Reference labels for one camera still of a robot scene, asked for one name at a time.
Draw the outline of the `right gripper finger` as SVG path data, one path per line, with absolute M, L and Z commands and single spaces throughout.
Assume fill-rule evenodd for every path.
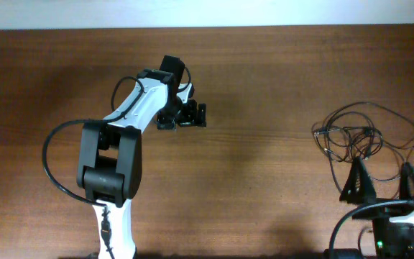
M 414 199 L 414 167 L 405 162 L 400 171 L 399 198 Z
M 348 204 L 364 204 L 374 201 L 376 198 L 376 191 L 362 159 L 355 157 L 339 201 Z

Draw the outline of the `black USB cable thick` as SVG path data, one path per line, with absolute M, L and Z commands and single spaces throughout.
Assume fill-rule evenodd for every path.
M 360 127 L 349 140 L 349 157 L 360 160 L 368 160 L 377 154 L 384 145 L 382 133 L 375 127 Z

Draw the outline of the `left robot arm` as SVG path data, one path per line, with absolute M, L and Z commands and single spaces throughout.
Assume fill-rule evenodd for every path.
M 135 258 L 132 199 L 142 180 L 142 134 L 155 122 L 160 130 L 205 127 L 206 105 L 193 99 L 194 86 L 182 83 L 189 70 L 166 55 L 158 69 L 134 77 L 128 97 L 100 122 L 86 122 L 80 139 L 77 184 L 94 202 L 100 248 L 90 258 Z

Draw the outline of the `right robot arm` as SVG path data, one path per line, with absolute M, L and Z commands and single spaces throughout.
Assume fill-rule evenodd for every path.
M 380 199 L 361 158 L 353 159 L 340 201 L 355 204 L 336 224 L 325 258 L 362 258 L 360 248 L 336 248 L 341 226 L 348 219 L 372 223 L 378 258 L 414 258 L 414 167 L 405 162 L 400 169 L 399 198 Z

